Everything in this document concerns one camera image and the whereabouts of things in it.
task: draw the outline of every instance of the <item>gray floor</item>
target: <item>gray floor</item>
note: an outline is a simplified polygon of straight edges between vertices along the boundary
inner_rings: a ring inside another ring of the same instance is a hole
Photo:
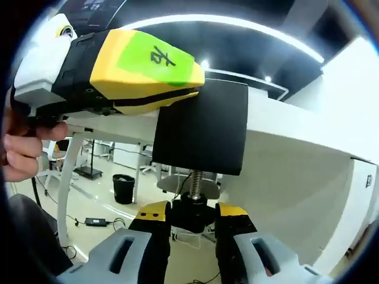
[[[94,159],[94,165],[96,169],[104,172],[101,178],[92,181],[79,177],[78,180],[73,180],[73,183],[87,194],[83,194],[75,188],[71,188],[69,192],[67,212],[79,221],[83,222],[86,217],[105,218],[107,221],[122,217],[126,224],[129,225],[131,220],[127,216],[136,215],[139,208],[151,202],[171,200],[174,197],[172,193],[163,193],[162,190],[158,189],[155,174],[147,173],[146,175],[140,175],[137,204],[120,205],[114,200],[112,175],[124,173],[134,176],[136,171],[97,157]],[[37,185],[43,208],[53,217],[56,217],[57,205],[43,194],[43,187],[38,181]],[[59,182],[56,179],[52,179],[48,187],[49,194],[55,200],[57,199],[58,185]],[[30,180],[12,184],[12,187],[8,186],[10,195],[17,191],[34,199]],[[78,251],[76,261],[86,261],[89,251],[114,231],[112,225],[107,228],[94,228],[85,225],[76,227],[75,222],[70,218],[67,218],[66,222],[70,244],[75,246]],[[194,279],[205,282],[219,272],[212,242],[201,238],[201,247],[196,249],[191,246],[198,246],[197,237],[179,235],[179,239],[188,244],[171,242],[171,256],[165,283],[188,283]],[[219,276],[212,281],[212,284],[214,283],[221,283]]]

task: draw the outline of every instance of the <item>black monitor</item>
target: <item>black monitor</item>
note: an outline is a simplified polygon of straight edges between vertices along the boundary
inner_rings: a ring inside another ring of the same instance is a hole
[[[78,36],[108,29],[118,10],[127,0],[67,0],[58,13],[63,13]]]

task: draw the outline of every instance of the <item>table leg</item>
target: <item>table leg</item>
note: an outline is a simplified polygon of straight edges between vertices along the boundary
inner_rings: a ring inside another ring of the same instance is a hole
[[[70,146],[67,150],[65,162],[63,164],[62,175],[59,183],[58,190],[58,211],[57,211],[57,224],[58,224],[58,236],[61,246],[68,245],[67,238],[67,201],[69,196],[70,181],[72,172],[75,167],[76,158],[83,143],[83,133],[74,133]]]
[[[162,179],[162,164],[155,163],[156,169],[156,180],[160,181]]]
[[[137,168],[136,168],[136,182],[134,184],[134,195],[133,195],[133,203],[137,204],[137,192],[138,192],[138,183],[139,183],[139,177],[140,177],[140,171],[141,171],[141,159],[142,159],[142,153],[143,151],[143,145],[139,144],[138,149],[138,159],[137,159]]]

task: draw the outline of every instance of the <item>green tape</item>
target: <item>green tape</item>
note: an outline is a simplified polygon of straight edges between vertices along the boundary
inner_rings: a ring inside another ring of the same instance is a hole
[[[171,86],[187,84],[193,65],[194,58],[190,54],[141,31],[131,38],[117,62],[120,69]]]

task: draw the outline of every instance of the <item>black trash can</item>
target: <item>black trash can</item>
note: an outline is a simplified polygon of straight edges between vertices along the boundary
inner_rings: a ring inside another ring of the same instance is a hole
[[[131,204],[135,182],[131,176],[113,175],[114,200],[120,204]]]

